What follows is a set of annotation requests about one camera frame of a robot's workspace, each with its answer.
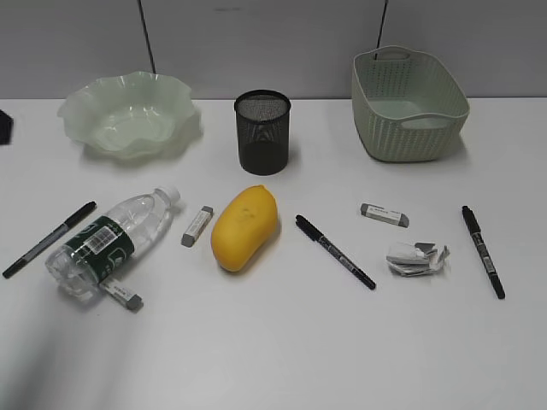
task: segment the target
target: green bottle label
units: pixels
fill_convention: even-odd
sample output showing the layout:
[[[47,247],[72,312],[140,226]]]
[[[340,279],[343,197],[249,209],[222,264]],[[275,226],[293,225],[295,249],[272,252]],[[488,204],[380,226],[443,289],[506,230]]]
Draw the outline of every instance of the green bottle label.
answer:
[[[88,225],[66,245],[89,263],[97,283],[109,276],[135,251],[129,236],[106,216]]]

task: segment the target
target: plastic basket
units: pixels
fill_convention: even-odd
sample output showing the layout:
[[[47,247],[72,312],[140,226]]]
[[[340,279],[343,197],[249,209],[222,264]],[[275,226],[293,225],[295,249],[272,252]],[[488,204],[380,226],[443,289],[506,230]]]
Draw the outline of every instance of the plastic basket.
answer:
[[[468,100],[443,64],[403,47],[356,56],[351,94],[363,145],[381,161],[439,158],[469,115]]]

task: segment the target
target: table surface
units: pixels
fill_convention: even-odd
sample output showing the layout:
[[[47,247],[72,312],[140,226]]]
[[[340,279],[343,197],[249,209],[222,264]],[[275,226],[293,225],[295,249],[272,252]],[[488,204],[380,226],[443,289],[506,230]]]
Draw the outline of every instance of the table surface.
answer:
[[[462,147],[418,164],[371,159],[350,101],[295,101],[290,163],[270,177],[239,166],[232,102],[196,102],[203,136],[181,157],[130,165],[69,141],[60,104],[0,101],[15,118],[12,144],[0,147],[1,266],[90,200],[98,210],[76,229],[158,185],[177,186],[184,207],[124,272],[144,298],[138,313],[109,298],[79,307],[45,270],[47,251],[1,283],[3,410],[544,408],[547,99],[472,100]],[[277,198],[281,233],[231,276],[215,262],[210,233],[257,184]],[[409,229],[362,217],[362,202],[406,213]],[[203,205],[215,218],[182,247]],[[504,301],[462,205],[477,215]],[[305,237],[296,214],[377,290]],[[385,254],[395,242],[446,243],[450,266],[430,278],[394,276]]]

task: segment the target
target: bottle cap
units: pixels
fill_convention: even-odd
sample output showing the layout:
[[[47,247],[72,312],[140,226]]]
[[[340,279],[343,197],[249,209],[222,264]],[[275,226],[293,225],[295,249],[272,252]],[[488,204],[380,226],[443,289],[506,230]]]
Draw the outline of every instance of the bottle cap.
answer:
[[[171,205],[174,205],[180,199],[180,193],[174,186],[158,186],[156,190],[161,191],[167,198],[169,198]]]

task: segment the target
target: crumpled receipt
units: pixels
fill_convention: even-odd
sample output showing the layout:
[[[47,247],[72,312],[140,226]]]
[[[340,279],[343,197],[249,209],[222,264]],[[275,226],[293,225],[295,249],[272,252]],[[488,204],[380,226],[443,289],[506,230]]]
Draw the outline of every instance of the crumpled receipt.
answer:
[[[449,255],[450,251],[446,246],[439,253],[435,243],[418,242],[410,245],[399,242],[390,247],[386,259],[392,271],[410,278],[441,272]]]

